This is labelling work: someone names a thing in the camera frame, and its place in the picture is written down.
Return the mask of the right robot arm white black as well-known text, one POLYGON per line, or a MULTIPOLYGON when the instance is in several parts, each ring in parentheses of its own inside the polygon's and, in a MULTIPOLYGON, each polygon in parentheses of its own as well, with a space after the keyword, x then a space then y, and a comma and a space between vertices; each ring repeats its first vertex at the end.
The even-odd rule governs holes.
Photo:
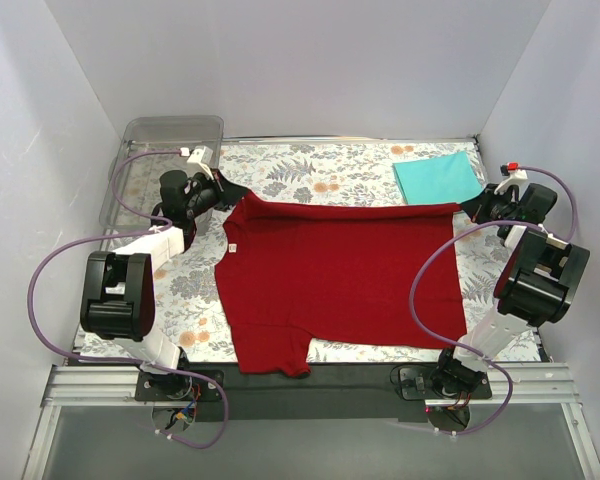
MULTIPOLYGON (((502 193, 489 184, 461 204, 476 224, 516 220, 541 225, 558 195, 540 184, 523 193, 509 186, 502 193)), ((550 233, 519 225, 502 225, 497 236, 511 256, 494 288, 494 306, 459 341, 470 348, 442 351, 432 386, 449 398, 470 395, 486 382, 487 362, 521 334, 549 322, 559 322, 571 307, 590 251, 550 233)))

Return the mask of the red t shirt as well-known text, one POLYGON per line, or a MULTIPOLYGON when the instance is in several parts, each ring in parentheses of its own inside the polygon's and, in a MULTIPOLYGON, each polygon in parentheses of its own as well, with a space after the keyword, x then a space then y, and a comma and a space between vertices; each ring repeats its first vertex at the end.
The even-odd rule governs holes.
POLYGON ((343 207, 245 196, 216 285, 241 372, 309 373, 312 340, 443 348, 466 331, 454 204, 343 207))

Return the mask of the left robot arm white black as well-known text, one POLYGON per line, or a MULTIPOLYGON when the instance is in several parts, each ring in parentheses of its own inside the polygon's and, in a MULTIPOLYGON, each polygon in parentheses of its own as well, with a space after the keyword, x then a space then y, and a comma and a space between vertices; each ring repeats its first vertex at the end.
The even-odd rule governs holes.
POLYGON ((115 251, 96 251, 87 260, 80 310, 84 331, 122 347, 140 361, 148 385, 162 395, 187 398, 195 381, 173 373, 189 366, 184 350, 154 325, 154 274, 168 260, 191 246, 196 219, 215 209, 227 211, 249 189, 227 180, 217 169, 203 168, 189 177, 170 170, 159 178, 161 201, 152 215, 152 234, 115 251))

